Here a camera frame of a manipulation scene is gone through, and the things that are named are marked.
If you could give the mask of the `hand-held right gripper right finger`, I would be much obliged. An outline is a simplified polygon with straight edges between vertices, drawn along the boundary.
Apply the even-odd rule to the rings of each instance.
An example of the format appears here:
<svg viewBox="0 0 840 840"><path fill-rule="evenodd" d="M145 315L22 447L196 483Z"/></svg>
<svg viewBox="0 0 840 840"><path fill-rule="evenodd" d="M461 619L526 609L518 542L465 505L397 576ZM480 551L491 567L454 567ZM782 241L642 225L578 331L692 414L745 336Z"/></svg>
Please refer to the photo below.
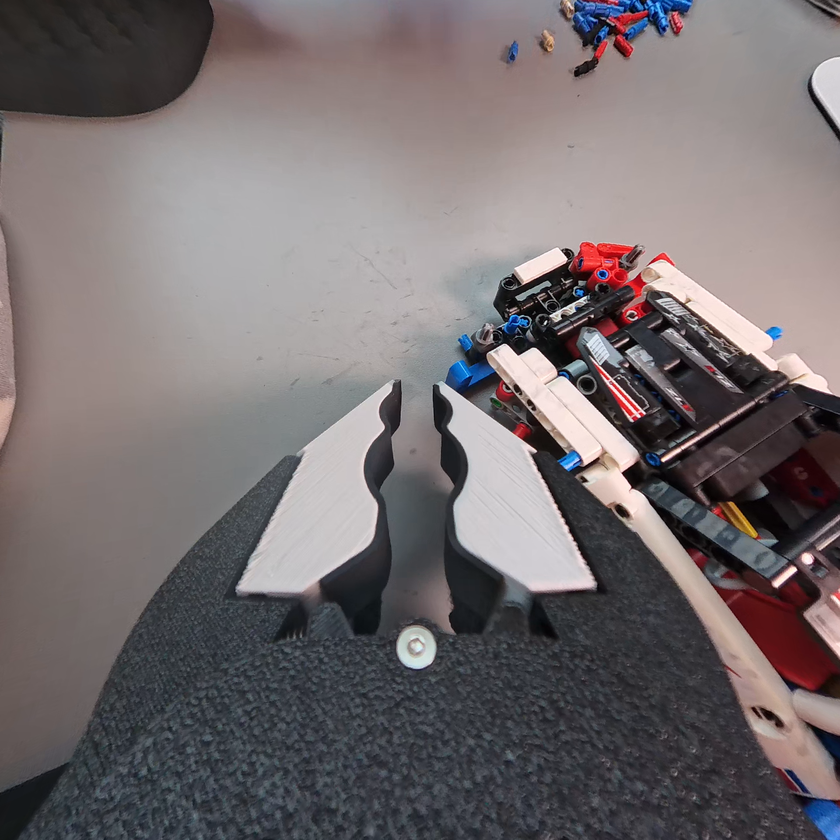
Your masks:
<svg viewBox="0 0 840 840"><path fill-rule="evenodd" d="M452 630L552 636L538 599L595 592L597 582L534 449L445 383L434 386L433 405L452 483L444 531Z"/></svg>

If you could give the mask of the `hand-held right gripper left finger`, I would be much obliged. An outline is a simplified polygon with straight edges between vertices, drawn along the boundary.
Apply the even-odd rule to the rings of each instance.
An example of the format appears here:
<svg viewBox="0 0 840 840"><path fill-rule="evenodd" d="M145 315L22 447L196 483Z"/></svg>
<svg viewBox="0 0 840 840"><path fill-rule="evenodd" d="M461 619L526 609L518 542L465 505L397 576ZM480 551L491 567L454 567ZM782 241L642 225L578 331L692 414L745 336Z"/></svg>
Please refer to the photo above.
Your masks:
<svg viewBox="0 0 840 840"><path fill-rule="evenodd" d="M288 600L304 618L333 603L353 633L377 632L392 567L382 485L401 411L402 384L391 380L298 452L237 596Z"/></svg>

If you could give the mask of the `toy brick race car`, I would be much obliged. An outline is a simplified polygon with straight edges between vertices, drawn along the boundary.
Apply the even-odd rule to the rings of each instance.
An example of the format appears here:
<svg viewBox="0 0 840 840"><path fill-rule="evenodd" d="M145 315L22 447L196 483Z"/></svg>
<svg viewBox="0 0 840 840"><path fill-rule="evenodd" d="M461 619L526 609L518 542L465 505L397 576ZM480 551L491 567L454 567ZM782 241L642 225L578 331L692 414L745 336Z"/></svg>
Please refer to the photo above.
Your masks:
<svg viewBox="0 0 840 840"><path fill-rule="evenodd" d="M838 395L642 245L517 266L443 383L636 533L782 783L838 838Z"/></svg>

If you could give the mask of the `pile of small connector pins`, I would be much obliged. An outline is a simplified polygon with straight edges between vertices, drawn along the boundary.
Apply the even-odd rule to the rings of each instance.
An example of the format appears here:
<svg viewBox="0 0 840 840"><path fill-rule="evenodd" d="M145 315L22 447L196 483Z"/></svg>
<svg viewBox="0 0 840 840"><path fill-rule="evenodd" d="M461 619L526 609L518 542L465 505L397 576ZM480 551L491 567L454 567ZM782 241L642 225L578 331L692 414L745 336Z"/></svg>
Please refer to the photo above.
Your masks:
<svg viewBox="0 0 840 840"><path fill-rule="evenodd" d="M646 31L679 36L692 1L559 1L552 2L559 24L566 24L581 45L583 60L571 69L573 79L592 74L609 49L624 60Z"/></svg>

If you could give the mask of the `grey desk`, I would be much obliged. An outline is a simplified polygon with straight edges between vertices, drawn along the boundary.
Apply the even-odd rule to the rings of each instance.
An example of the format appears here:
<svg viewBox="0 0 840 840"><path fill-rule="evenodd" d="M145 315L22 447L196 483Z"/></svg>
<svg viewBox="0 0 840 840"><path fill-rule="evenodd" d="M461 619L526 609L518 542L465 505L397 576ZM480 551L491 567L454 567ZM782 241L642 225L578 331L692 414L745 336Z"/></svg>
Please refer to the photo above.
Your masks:
<svg viewBox="0 0 840 840"><path fill-rule="evenodd" d="M66 762L173 565L285 455L402 380L381 630L448 626L432 388L500 278L667 252L838 390L838 22L695 2L585 58L555 2L215 2L136 119L10 114L17 404L2 462L2 788Z"/></svg>

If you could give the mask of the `person's grey patterned sweatshirt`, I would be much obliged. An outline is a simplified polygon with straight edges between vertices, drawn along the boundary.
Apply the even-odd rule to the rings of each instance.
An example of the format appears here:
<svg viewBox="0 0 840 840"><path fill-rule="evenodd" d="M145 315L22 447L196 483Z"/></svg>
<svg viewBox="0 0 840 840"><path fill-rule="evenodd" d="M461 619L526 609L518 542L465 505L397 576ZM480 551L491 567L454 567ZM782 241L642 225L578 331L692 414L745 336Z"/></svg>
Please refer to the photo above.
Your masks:
<svg viewBox="0 0 840 840"><path fill-rule="evenodd" d="M4 446L12 423L16 403L16 375L14 364L14 321L7 271L7 247L4 231L0 235L1 269L1 430Z"/></svg>

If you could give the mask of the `black quilted cushion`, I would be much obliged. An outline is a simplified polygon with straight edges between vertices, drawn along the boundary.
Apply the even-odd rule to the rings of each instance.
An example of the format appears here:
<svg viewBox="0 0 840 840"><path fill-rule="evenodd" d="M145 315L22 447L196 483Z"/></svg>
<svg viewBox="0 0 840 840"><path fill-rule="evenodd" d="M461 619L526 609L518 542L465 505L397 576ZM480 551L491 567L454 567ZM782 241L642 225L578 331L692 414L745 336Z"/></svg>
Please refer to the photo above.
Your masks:
<svg viewBox="0 0 840 840"><path fill-rule="evenodd" d="M1 110L160 109L192 85L213 28L208 1L2 1Z"/></svg>

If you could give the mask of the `white book stand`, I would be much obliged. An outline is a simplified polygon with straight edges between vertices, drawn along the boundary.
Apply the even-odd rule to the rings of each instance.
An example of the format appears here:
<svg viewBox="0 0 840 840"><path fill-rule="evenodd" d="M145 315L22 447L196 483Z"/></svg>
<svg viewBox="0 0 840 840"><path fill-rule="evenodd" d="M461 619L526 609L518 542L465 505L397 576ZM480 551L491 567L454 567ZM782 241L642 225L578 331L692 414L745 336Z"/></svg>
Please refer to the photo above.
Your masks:
<svg viewBox="0 0 840 840"><path fill-rule="evenodd" d="M812 72L808 91L827 124L839 138L839 56L826 59Z"/></svg>

